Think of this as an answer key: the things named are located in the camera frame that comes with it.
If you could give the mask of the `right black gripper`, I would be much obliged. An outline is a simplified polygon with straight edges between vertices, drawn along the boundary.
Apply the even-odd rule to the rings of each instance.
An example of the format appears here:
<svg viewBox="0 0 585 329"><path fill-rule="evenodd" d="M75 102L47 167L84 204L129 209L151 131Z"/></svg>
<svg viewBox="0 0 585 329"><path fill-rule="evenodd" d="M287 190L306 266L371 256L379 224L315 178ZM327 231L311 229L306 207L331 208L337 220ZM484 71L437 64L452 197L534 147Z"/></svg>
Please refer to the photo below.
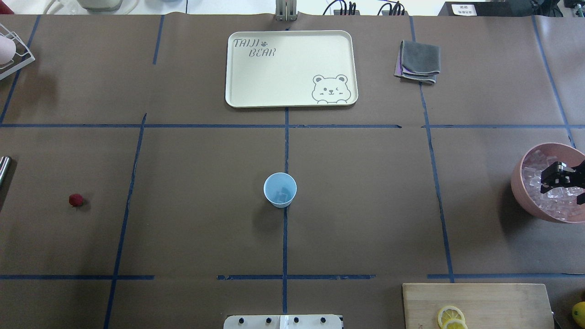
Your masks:
<svg viewBox="0 0 585 329"><path fill-rule="evenodd" d="M546 194L556 188L578 187L585 189L585 161L578 166L569 167L564 162L553 162L541 172L540 193ZM578 205L585 204L585 192L576 197Z"/></svg>

